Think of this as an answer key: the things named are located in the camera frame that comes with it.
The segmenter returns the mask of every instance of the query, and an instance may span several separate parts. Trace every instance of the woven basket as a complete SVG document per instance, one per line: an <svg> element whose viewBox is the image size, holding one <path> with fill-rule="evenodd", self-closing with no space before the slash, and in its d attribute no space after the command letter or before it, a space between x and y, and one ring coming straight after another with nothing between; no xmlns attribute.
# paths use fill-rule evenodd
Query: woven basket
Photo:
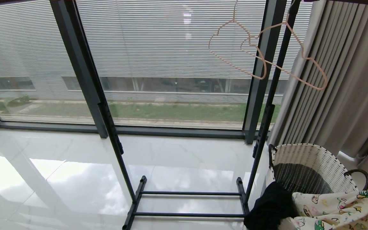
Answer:
<svg viewBox="0 0 368 230"><path fill-rule="evenodd" d="M351 173L366 176L364 190L368 189L368 174L361 169L347 171L329 151L315 144L269 145L270 170L266 185L276 181L289 192L327 194L358 191Z"/></svg>

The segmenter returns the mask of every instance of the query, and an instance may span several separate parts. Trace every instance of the basket handle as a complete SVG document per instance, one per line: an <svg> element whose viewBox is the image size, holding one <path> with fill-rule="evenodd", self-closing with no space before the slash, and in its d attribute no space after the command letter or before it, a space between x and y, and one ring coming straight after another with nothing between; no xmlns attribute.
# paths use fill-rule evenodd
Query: basket handle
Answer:
<svg viewBox="0 0 368 230"><path fill-rule="evenodd" d="M278 150L276 149L275 146L273 146L273 144L269 144L269 168L273 168L273 162L272 162L272 150L275 150L275 152L277 152Z"/></svg>
<svg viewBox="0 0 368 230"><path fill-rule="evenodd" d="M362 169L352 169L352 170L345 172L343 175L344 176L351 175L354 172L361 172L365 176L365 185L364 185L363 190L367 190L368 189L368 173L366 171Z"/></svg>

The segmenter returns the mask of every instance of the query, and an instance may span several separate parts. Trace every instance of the glossy floor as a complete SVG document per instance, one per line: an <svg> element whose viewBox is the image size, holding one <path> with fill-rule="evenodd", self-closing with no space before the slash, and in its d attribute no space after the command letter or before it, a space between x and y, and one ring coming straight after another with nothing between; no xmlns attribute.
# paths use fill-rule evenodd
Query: glossy floor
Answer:
<svg viewBox="0 0 368 230"><path fill-rule="evenodd" d="M253 146L241 140L121 136L134 190L237 192ZM263 154L249 200L260 196ZM121 229L131 199L109 139L97 134L0 130L0 229ZM138 211L241 214L238 197L144 196ZM241 230L239 219L136 217L132 229Z"/></svg>

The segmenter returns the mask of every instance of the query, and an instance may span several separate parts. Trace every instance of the gray corrugated siding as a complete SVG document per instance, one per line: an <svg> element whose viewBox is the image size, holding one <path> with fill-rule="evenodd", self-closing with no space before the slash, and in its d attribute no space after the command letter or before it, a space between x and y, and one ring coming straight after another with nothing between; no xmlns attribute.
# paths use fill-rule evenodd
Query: gray corrugated siding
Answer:
<svg viewBox="0 0 368 230"><path fill-rule="evenodd" d="M78 0L77 3L101 77L249 78L207 49L209 37L231 18L234 0ZM237 19L253 35L260 30L264 4L265 0L239 0ZM301 4L295 23L295 31L301 38L310 11L310 3ZM183 13L191 13L191 17L184 17ZM184 24L184 19L191 22ZM243 31L228 25L211 47L234 64L252 70L253 59L238 50L244 38ZM291 69L298 51L297 42L291 39L286 68ZM39 99L83 99L80 91L66 89L62 76L74 76L74 72L49 1L0 6L0 77L30 77L35 86L35 90L0 90L0 98L26 93ZM215 93L106 92L106 96L110 100L159 102L247 101L247 95ZM281 96L276 96L274 102L280 103Z"/></svg>

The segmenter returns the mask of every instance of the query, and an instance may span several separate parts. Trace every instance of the gray curtain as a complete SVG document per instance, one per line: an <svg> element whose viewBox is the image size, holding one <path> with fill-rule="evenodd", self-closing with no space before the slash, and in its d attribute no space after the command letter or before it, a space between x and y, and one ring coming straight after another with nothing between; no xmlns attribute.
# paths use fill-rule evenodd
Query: gray curtain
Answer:
<svg viewBox="0 0 368 230"><path fill-rule="evenodd" d="M368 6L354 3L314 4L309 28L317 28L305 41L329 77L317 91L291 79L270 137L274 145L314 143L333 154L350 157L368 154ZM292 71L321 86L313 64L295 60Z"/></svg>

